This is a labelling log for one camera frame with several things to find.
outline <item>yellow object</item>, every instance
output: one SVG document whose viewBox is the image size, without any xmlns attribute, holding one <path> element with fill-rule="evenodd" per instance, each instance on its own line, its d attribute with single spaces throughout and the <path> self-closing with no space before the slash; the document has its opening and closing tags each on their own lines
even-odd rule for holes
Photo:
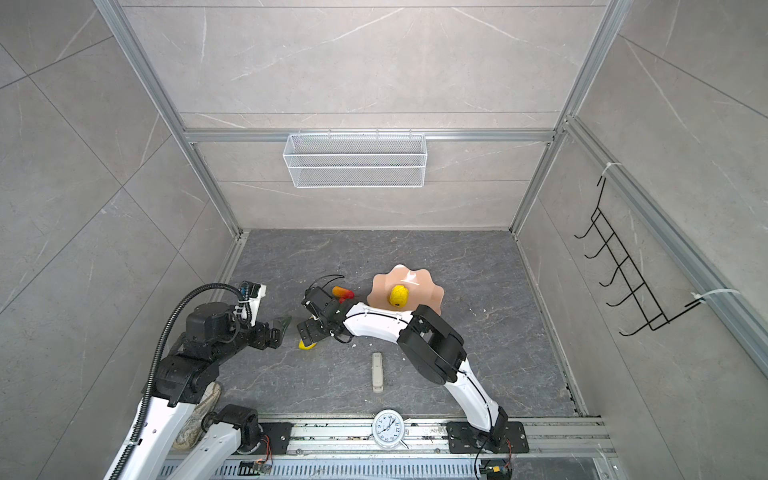
<svg viewBox="0 0 768 480">
<path fill-rule="evenodd" d="M 403 285 L 395 285 L 389 294 L 389 305 L 400 307 L 405 306 L 406 303 L 408 303 L 408 289 Z"/>
</svg>

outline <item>black wire rack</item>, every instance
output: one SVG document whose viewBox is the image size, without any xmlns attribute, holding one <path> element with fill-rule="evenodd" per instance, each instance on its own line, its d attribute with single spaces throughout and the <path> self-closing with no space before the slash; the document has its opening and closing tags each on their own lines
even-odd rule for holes
<svg viewBox="0 0 768 480">
<path fill-rule="evenodd" d="M 574 237 L 578 239 L 585 238 L 591 231 L 594 229 L 598 235 L 600 235 L 600 238 L 603 241 L 602 246 L 598 250 L 598 252 L 595 255 L 589 256 L 584 255 L 588 259 L 593 259 L 600 255 L 600 253 L 603 250 L 607 250 L 609 254 L 611 255 L 611 258 L 613 259 L 614 263 L 616 264 L 616 268 L 614 269 L 614 274 L 611 276 L 611 281 L 608 283 L 602 283 L 599 282 L 601 286 L 603 287 L 609 287 L 611 284 L 613 284 L 614 280 L 616 280 L 616 276 L 620 273 L 622 280 L 624 280 L 624 284 L 629 289 L 629 294 L 627 294 L 623 299 L 621 299 L 618 303 L 608 303 L 605 304 L 608 306 L 620 306 L 622 303 L 626 302 L 630 298 L 634 300 L 634 302 L 637 304 L 637 307 L 640 309 L 640 312 L 643 314 L 643 319 L 645 322 L 643 325 L 641 325 L 639 328 L 635 329 L 631 333 L 624 333 L 619 331 L 619 333 L 622 336 L 632 336 L 637 332 L 640 332 L 642 329 L 648 327 L 651 330 L 658 330 L 662 326 L 667 325 L 668 323 L 671 323 L 672 320 L 675 320 L 676 318 L 679 318 L 683 314 L 690 312 L 692 309 L 699 306 L 701 303 L 704 302 L 702 298 L 695 299 L 693 302 L 687 303 L 683 306 L 683 310 L 678 313 L 675 316 L 669 317 L 665 312 L 664 309 L 661 308 L 661 305 L 659 305 L 658 300 L 656 299 L 656 296 L 654 295 L 654 291 L 650 288 L 650 285 L 648 285 L 648 282 L 643 277 L 643 273 L 640 271 L 640 269 L 637 268 L 637 265 L 635 264 L 634 260 L 630 256 L 629 252 L 627 251 L 627 248 L 624 246 L 624 242 L 621 241 L 621 238 L 616 234 L 616 230 L 611 226 L 611 222 L 608 221 L 608 218 L 603 214 L 603 211 L 600 209 L 600 201 L 603 198 L 603 191 L 605 190 L 605 177 L 600 177 L 600 180 L 598 180 L 598 187 L 600 187 L 600 195 L 598 196 L 598 204 L 594 208 L 594 211 L 592 212 L 592 215 L 590 215 L 591 224 L 589 228 L 587 228 L 587 231 L 584 232 L 584 235 L 578 236 L 574 235 Z M 597 221 L 602 218 L 607 225 L 608 231 L 604 232 L 600 229 L 600 227 L 597 224 Z M 611 245 L 608 244 L 612 239 L 616 239 L 616 241 L 619 244 L 618 249 L 614 251 L 613 248 L 611 248 Z M 632 286 L 632 283 L 630 283 L 630 280 L 627 278 L 627 274 L 631 273 L 631 270 L 625 270 L 625 269 L 634 269 L 634 271 L 637 273 L 637 276 L 640 279 L 639 284 L 636 286 Z M 653 316 L 649 319 L 648 313 L 646 309 L 643 306 L 643 303 L 637 298 L 638 292 L 647 291 L 650 294 L 651 299 L 653 300 L 654 304 L 658 308 L 659 313 L 656 316 Z M 654 326 L 653 322 L 658 320 L 657 325 Z"/>
</svg>

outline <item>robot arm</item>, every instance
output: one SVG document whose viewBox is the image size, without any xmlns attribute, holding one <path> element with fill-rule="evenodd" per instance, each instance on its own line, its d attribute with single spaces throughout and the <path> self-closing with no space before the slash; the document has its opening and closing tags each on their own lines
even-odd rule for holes
<svg viewBox="0 0 768 480">
<path fill-rule="evenodd" d="M 223 284 L 209 284 L 195 289 L 176 308 L 165 330 L 170 332 L 175 316 L 194 295 L 223 287 L 237 292 L 237 289 Z M 280 346 L 283 330 L 256 321 L 265 290 L 264 285 L 243 282 L 237 305 L 203 303 L 187 317 L 187 328 L 180 338 L 181 351 L 173 351 L 172 348 L 153 369 L 149 380 L 149 401 L 139 405 L 131 430 L 104 480 L 156 478 L 179 431 L 192 416 L 205 389 L 218 377 L 219 365 L 247 346 L 261 350 Z M 167 334 L 164 334 L 158 343 L 161 353 L 166 338 Z M 138 440 L 134 440 L 135 427 L 139 422 L 143 422 L 144 427 Z M 236 449 L 251 449 L 259 442 L 261 429 L 253 410 L 228 405 L 213 415 L 210 422 L 203 442 L 210 440 L 213 444 L 190 453 L 169 480 L 210 478 Z"/>
<path fill-rule="evenodd" d="M 412 312 L 396 312 L 365 303 L 340 303 L 319 287 L 306 291 L 303 305 L 313 314 L 299 324 L 305 345 L 327 336 L 340 342 L 340 336 L 372 336 L 397 343 L 422 376 L 448 389 L 479 438 L 490 446 L 501 444 L 507 414 L 473 373 L 464 339 L 434 310 L 420 305 Z"/>
</svg>

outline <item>sneaker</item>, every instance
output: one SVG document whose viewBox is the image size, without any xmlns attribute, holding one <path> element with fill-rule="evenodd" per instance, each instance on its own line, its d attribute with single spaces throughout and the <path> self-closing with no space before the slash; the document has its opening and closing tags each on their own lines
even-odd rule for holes
<svg viewBox="0 0 768 480">
<path fill-rule="evenodd" d="M 195 446 L 197 440 L 200 439 L 200 433 L 203 431 L 203 426 L 201 425 L 203 417 L 214 409 L 220 396 L 221 385 L 211 382 L 206 387 L 200 403 L 192 411 L 192 416 L 184 423 L 179 435 L 176 436 L 176 440 L 174 440 L 175 450 L 189 450 Z"/>
</svg>

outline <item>wire mesh basket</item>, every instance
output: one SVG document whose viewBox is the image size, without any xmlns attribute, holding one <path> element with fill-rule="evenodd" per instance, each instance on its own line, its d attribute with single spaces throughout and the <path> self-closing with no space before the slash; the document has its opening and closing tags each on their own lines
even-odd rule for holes
<svg viewBox="0 0 768 480">
<path fill-rule="evenodd" d="M 288 136 L 283 158 L 297 188 L 423 187 L 423 134 L 359 132 Z"/>
</svg>

